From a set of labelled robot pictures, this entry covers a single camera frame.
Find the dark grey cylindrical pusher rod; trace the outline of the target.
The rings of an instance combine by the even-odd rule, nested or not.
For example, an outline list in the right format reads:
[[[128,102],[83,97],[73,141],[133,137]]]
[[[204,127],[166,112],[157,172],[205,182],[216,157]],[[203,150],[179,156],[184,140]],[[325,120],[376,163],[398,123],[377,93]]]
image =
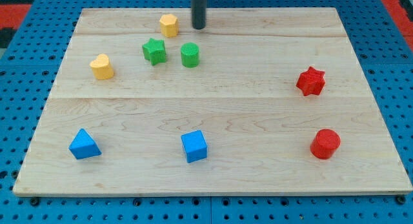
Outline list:
[[[201,30],[207,23],[207,0],[191,0],[192,27]]]

